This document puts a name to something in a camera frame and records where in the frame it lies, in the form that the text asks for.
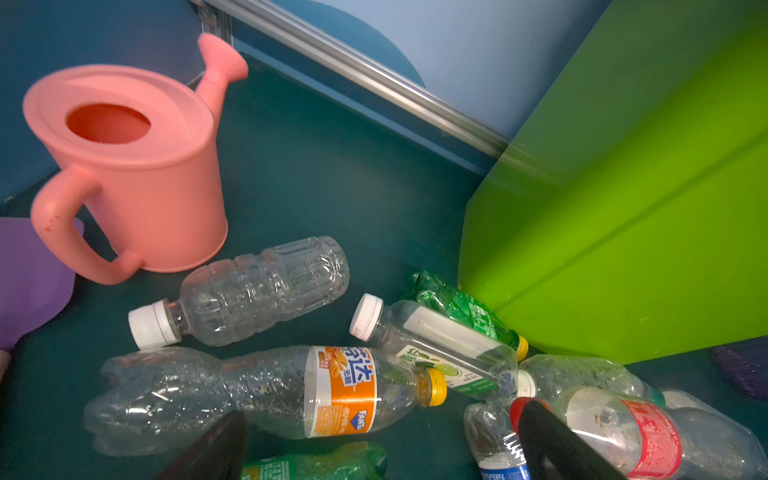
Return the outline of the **green Sprite bottle yellow cap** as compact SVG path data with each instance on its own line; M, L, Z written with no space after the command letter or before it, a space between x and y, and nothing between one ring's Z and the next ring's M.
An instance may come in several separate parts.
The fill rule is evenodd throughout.
M350 442L324 454L290 454L246 463L241 479L384 479L387 456L375 442Z

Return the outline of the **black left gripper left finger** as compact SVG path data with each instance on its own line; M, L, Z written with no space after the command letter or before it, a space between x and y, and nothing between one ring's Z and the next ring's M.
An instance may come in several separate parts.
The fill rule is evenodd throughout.
M239 479L248 451L242 412L220 418L158 475L158 479Z

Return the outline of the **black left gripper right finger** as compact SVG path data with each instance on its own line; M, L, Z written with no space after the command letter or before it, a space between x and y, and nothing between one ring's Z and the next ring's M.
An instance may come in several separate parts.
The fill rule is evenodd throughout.
M517 401L517 435L532 479L623 479L538 400Z

